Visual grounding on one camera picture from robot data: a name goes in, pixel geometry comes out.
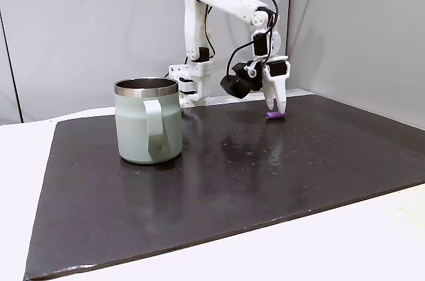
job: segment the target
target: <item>stainless steel rim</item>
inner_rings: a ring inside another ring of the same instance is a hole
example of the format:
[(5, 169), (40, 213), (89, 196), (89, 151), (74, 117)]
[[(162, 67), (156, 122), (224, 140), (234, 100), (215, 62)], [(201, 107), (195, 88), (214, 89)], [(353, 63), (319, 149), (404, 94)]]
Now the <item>stainless steel rim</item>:
[(176, 80), (161, 77), (143, 77), (121, 80), (114, 85), (115, 94), (125, 97), (150, 98), (171, 95), (179, 91)]

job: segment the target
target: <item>white table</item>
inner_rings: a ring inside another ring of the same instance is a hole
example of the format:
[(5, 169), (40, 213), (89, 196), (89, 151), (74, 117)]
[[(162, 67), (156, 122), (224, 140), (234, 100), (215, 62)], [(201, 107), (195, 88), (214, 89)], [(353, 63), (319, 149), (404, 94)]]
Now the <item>white table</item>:
[[(288, 96), (306, 94), (288, 90)], [(234, 101), (225, 96), (212, 103)], [(100, 108), (0, 127), (1, 280), (22, 280), (56, 123), (112, 114), (114, 108)], [(424, 253), (421, 185), (63, 280), (425, 280)]]

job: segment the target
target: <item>black cable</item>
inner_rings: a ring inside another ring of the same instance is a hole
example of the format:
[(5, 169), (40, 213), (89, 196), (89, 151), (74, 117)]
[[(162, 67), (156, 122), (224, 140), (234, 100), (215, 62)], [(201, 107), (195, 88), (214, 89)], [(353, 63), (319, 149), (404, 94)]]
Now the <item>black cable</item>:
[(208, 38), (208, 35), (207, 35), (207, 16), (208, 16), (208, 6), (209, 6), (209, 5), (207, 4), (207, 7), (205, 8), (205, 21), (204, 21), (204, 28), (205, 28), (205, 37), (207, 38), (208, 44), (210, 44), (210, 47), (211, 47), (211, 49), (212, 49), (212, 53), (214, 53), (212, 56), (210, 56), (210, 58), (213, 58), (213, 57), (214, 57), (214, 55), (215, 55), (215, 49), (214, 49), (213, 45), (211, 44), (210, 39)]
[(268, 59), (270, 58), (270, 55), (272, 53), (272, 39), (273, 39), (273, 32), (270, 32), (269, 41), (268, 41), (268, 54), (266, 59), (261, 63), (261, 65), (264, 65), (267, 63)]
[(19, 102), (18, 89), (16, 87), (15, 75), (13, 74), (11, 55), (9, 53), (9, 46), (7, 45), (5, 26), (3, 24), (3, 17), (1, 15), (1, 11), (0, 11), (0, 25), (1, 25), (2, 29), (3, 29), (3, 36), (5, 37), (7, 59), (9, 60), (9, 67), (11, 69), (12, 83), (13, 83), (13, 89), (15, 90), (15, 97), (16, 97), (16, 104), (18, 106), (19, 118), (21, 119), (21, 123), (23, 123), (24, 122), (24, 117), (22, 115), (21, 103)]
[(274, 15), (274, 16), (275, 16), (275, 18), (274, 18), (274, 21), (273, 21), (272, 25), (269, 27), (269, 29), (268, 29), (266, 32), (264, 32), (264, 33), (262, 33), (262, 34), (257, 35), (256, 37), (254, 37), (254, 38), (252, 39), (252, 41), (250, 41), (249, 43), (246, 43), (246, 44), (244, 44), (244, 45), (242, 45), (242, 46), (238, 47), (236, 50), (234, 50), (234, 51), (233, 51), (232, 55), (230, 56), (230, 58), (229, 58), (229, 60), (228, 60), (228, 62), (227, 62), (227, 68), (226, 68), (226, 77), (227, 77), (227, 79), (229, 79), (229, 77), (228, 77), (228, 71), (229, 71), (229, 69), (230, 69), (230, 64), (231, 64), (231, 62), (232, 62), (232, 59), (233, 59), (234, 55), (235, 55), (235, 54), (236, 54), (239, 50), (241, 50), (242, 48), (244, 48), (244, 47), (247, 47), (247, 46), (249, 46), (249, 45), (254, 44), (254, 42), (255, 42), (255, 41), (257, 41), (259, 38), (263, 37), (264, 35), (267, 35), (268, 33), (270, 33), (270, 44), (269, 44), (269, 50), (268, 50), (267, 58), (266, 58), (266, 60), (262, 63), (262, 65), (264, 65), (264, 64), (266, 63), (266, 61), (269, 59), (269, 57), (270, 57), (270, 53), (271, 53), (271, 51), (272, 51), (272, 43), (271, 43), (271, 42), (272, 42), (272, 34), (273, 34), (273, 33), (272, 33), (272, 30), (273, 30), (274, 26), (276, 25), (276, 23), (278, 22), (278, 18), (279, 18), (279, 7), (278, 7), (278, 4), (276, 3), (276, 0), (272, 0), (272, 2), (273, 2), (274, 7), (275, 7), (275, 9), (276, 9), (276, 14)]

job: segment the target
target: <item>mug handle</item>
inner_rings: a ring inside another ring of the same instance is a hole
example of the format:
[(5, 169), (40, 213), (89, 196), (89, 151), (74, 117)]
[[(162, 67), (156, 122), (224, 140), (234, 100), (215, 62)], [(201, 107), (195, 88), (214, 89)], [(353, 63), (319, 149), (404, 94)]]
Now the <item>mug handle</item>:
[(158, 100), (146, 100), (143, 102), (146, 110), (147, 122), (147, 150), (155, 152), (162, 149), (164, 129), (162, 124), (162, 109)]

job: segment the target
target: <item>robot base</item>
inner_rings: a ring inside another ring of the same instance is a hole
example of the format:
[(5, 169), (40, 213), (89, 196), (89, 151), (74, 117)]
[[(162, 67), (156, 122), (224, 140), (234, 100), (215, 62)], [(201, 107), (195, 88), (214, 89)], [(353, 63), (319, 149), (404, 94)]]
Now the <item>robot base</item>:
[(204, 100), (199, 100), (199, 101), (185, 100), (184, 98), (180, 98), (180, 107), (182, 108), (207, 106), (208, 104), (209, 104), (209, 98), (205, 98)]

